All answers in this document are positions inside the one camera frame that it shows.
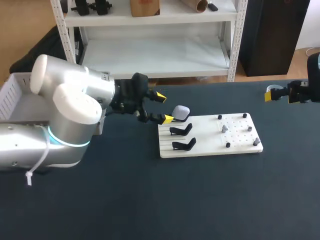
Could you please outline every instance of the shelf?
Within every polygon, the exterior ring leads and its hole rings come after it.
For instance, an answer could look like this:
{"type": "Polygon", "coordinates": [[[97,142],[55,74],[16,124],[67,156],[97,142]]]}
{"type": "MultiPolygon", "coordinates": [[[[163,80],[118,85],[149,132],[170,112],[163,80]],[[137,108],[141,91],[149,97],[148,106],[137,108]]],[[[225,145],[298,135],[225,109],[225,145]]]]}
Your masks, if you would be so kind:
{"type": "Polygon", "coordinates": [[[90,40],[82,65],[115,79],[136,72],[149,78],[228,75],[217,36],[90,40]]]}
{"type": "Polygon", "coordinates": [[[160,15],[150,17],[132,17],[130,0],[114,0],[108,15],[99,16],[91,11],[90,15],[80,16],[70,11],[65,17],[67,27],[123,26],[123,25],[155,25],[235,21],[237,11],[232,0],[214,0],[218,11],[207,9],[196,13],[180,0],[160,1],[160,15]]]}

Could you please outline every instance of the shelf post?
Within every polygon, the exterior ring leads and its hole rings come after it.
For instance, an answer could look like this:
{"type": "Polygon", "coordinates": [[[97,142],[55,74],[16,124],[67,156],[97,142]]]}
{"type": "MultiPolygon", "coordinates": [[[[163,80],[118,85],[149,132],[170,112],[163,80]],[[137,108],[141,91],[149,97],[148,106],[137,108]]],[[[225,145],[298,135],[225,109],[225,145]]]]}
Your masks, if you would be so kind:
{"type": "Polygon", "coordinates": [[[50,0],[50,2],[53,10],[54,19],[59,30],[59,34],[60,34],[66,59],[68,62],[75,64],[76,63],[75,50],[72,49],[72,44],[70,41],[68,29],[66,26],[65,17],[62,12],[60,0],[50,0]]]}
{"type": "Polygon", "coordinates": [[[228,82],[234,82],[237,70],[239,50],[241,44],[242,33],[244,30],[248,0],[239,0],[237,6],[237,17],[234,28],[234,36],[230,53],[230,67],[228,71],[228,82]]]}

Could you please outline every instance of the white board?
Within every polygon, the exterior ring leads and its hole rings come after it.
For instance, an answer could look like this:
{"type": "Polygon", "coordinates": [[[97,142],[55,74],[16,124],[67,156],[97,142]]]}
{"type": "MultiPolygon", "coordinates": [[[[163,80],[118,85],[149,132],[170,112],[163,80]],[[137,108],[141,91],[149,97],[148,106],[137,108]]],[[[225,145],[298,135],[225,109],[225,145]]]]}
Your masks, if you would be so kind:
{"type": "Polygon", "coordinates": [[[249,113],[246,118],[243,118],[243,113],[222,114],[221,120],[218,115],[190,116],[186,122],[159,125],[158,135],[161,158],[250,154],[264,149],[262,143],[254,146],[259,136],[249,113]],[[170,134],[170,127],[185,129],[189,123],[193,128],[187,136],[170,134]],[[226,133],[222,133],[223,125],[228,128],[226,133]],[[188,144],[192,138],[196,138],[196,144],[190,151],[173,149],[172,142],[188,144]]]}

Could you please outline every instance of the white basket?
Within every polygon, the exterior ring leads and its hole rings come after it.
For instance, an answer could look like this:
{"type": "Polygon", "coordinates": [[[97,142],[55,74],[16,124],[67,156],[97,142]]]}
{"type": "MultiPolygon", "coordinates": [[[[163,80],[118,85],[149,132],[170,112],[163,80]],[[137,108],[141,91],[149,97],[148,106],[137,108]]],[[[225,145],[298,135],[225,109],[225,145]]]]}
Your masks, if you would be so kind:
{"type": "MultiPolygon", "coordinates": [[[[30,90],[30,72],[13,73],[0,90],[0,123],[47,122],[49,108],[45,99],[30,90]]],[[[106,111],[97,125],[95,135],[101,135],[106,111]]]]}

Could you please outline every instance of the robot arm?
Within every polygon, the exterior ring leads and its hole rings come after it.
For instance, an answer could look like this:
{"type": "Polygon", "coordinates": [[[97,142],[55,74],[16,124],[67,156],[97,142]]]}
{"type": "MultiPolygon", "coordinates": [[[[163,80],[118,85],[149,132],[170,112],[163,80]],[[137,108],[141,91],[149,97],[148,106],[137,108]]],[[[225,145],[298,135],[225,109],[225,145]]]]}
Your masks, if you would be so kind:
{"type": "Polygon", "coordinates": [[[320,53],[308,58],[307,70],[308,81],[294,80],[283,89],[271,89],[264,94],[265,102],[288,96],[289,103],[306,103],[309,100],[320,103],[320,53]]]}
{"type": "Polygon", "coordinates": [[[46,100],[48,124],[0,124],[0,170],[27,169],[29,185],[38,168],[69,168],[79,163],[108,107],[114,113],[135,114],[144,123],[166,124],[174,119],[145,111],[145,98],[163,103],[166,97],[148,89],[148,77],[140,73],[129,80],[114,80],[108,73],[40,55],[30,88],[46,100]]]}
{"type": "Polygon", "coordinates": [[[154,121],[157,124],[170,123],[173,117],[165,114],[148,114],[144,109],[144,98],[164,103],[167,99],[158,92],[148,89],[148,77],[136,73],[132,79],[114,80],[108,73],[98,72],[77,64],[48,55],[40,55],[33,66],[30,88],[34,94],[52,102],[57,87],[72,86],[75,91],[94,98],[114,113],[135,114],[139,121],[154,121]]]}

